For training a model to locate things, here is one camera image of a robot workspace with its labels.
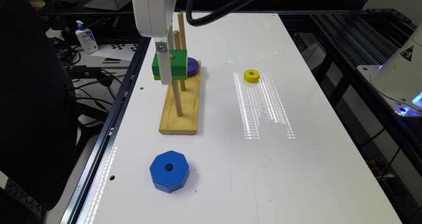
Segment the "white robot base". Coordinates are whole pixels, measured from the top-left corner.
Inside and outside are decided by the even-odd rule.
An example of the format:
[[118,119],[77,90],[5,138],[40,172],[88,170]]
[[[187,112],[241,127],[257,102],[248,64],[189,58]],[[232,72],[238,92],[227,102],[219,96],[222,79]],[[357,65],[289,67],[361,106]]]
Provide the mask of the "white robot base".
[[382,65],[359,65],[357,70],[395,114],[421,116],[421,26]]

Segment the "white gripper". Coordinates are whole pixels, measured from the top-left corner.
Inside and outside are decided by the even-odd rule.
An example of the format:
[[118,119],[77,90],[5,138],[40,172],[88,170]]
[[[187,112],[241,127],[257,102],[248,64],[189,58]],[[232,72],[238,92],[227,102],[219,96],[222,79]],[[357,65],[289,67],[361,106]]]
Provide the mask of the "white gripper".
[[154,79],[163,85],[172,83],[169,50],[175,49],[173,26],[170,25],[177,0],[132,0],[136,28],[141,36],[154,38],[156,59]]

